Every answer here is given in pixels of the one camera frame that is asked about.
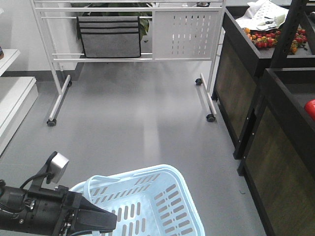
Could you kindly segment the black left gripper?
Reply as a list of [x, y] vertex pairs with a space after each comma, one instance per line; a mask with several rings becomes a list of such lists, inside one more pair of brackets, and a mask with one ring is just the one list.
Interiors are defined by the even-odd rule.
[[21, 189], [18, 195], [17, 231], [41, 236], [110, 233], [117, 215], [103, 210], [81, 194], [63, 186], [57, 190]]

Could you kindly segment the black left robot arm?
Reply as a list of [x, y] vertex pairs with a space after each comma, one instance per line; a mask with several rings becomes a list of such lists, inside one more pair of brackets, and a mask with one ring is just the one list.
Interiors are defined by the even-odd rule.
[[115, 230], [117, 216], [90, 203], [82, 194], [56, 190], [25, 190], [1, 184], [0, 228], [42, 236], [80, 236]]

